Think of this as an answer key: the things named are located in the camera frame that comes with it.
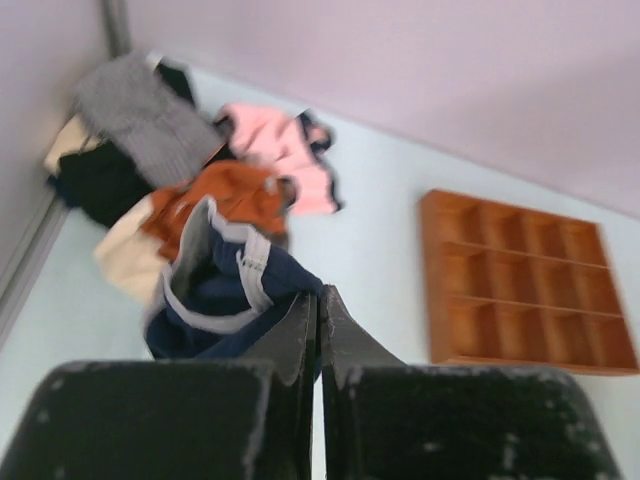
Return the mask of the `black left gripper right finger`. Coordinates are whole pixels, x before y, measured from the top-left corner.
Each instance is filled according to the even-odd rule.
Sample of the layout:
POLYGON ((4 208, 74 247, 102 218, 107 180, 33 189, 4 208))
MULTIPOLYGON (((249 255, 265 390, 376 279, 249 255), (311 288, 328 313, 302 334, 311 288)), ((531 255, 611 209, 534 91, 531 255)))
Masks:
POLYGON ((618 479, 573 378, 545 367, 409 365, 349 314, 318 309, 330 479, 618 479))

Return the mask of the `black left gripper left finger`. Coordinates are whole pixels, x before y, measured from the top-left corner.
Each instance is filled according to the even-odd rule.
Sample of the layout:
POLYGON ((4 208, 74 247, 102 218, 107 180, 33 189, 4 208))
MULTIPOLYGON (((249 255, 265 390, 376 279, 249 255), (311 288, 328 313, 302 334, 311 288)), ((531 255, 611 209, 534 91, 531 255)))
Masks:
POLYGON ((233 360, 70 362, 39 384, 5 479, 307 479, 318 300, 233 360))

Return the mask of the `navy underwear with white trim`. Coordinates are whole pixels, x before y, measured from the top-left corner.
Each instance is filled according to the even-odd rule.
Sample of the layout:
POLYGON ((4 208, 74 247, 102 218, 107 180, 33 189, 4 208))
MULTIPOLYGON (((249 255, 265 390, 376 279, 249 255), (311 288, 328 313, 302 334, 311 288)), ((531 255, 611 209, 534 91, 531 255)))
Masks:
POLYGON ((143 320, 156 360, 236 358, 322 281, 256 228, 232 223, 206 196, 183 228, 143 320))

